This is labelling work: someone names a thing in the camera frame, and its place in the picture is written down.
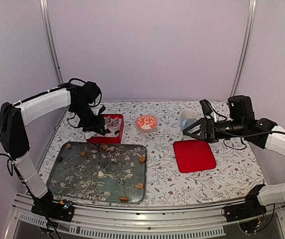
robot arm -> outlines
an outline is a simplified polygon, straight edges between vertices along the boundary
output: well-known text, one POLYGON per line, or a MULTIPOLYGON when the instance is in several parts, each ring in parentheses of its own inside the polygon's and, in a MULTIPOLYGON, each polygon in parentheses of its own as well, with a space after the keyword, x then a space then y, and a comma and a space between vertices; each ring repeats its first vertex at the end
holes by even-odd
MULTIPOLYGON (((214 109, 207 100, 200 101, 204 118, 201 118, 183 131, 184 135, 208 143, 219 139, 243 137, 256 146, 269 149, 285 156, 285 129, 269 119, 256 120, 251 99, 246 96, 234 96, 228 99, 231 120, 216 121, 214 109)), ((227 206, 227 220, 235 221, 245 218, 243 215, 257 216, 265 212, 265 206, 274 203, 285 203, 285 183, 276 185, 257 185, 245 197, 243 205, 227 206)))
POLYGON ((2 105, 0 142, 11 159, 14 171, 34 200, 32 212, 71 221, 74 209, 66 202, 53 201, 52 193, 41 180, 29 155, 25 127, 56 109, 69 107, 69 112, 80 118, 78 127, 85 133, 95 132, 104 135, 105 120, 101 113, 105 107, 95 115, 89 105, 94 103, 99 95, 101 90, 96 83, 86 82, 83 86, 65 83, 24 101, 2 105))

cup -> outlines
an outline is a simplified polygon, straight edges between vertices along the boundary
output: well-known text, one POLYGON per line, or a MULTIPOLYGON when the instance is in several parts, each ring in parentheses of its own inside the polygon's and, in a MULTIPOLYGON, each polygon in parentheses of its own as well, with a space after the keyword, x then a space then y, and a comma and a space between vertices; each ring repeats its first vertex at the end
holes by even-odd
POLYGON ((197 113, 192 109, 184 109, 180 113, 180 129, 184 130, 196 122, 197 113))

mug handle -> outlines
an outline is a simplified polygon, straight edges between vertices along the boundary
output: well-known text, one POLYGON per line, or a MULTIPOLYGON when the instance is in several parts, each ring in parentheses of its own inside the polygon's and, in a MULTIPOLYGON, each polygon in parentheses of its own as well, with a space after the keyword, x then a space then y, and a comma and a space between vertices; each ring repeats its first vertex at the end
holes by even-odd
POLYGON ((181 126, 184 127, 186 123, 187 123, 187 120, 184 119, 183 122, 181 123, 181 126))

orange and white bowl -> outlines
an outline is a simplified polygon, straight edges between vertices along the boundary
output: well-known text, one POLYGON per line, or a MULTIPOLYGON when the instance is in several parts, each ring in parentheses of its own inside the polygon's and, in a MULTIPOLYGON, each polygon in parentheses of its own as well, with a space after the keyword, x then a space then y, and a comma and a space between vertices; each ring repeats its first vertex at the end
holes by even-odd
POLYGON ((157 127, 157 119, 153 116, 140 116, 136 120, 137 128, 142 132, 150 132, 157 127))

red cutting board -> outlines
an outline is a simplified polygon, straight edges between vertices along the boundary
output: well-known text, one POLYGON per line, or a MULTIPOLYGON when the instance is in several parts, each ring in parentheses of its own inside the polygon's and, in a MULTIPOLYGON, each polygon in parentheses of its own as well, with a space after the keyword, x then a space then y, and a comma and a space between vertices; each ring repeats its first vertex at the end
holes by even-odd
POLYGON ((217 164, 208 143, 186 140, 173 143, 174 153, 181 173, 214 169, 217 164))

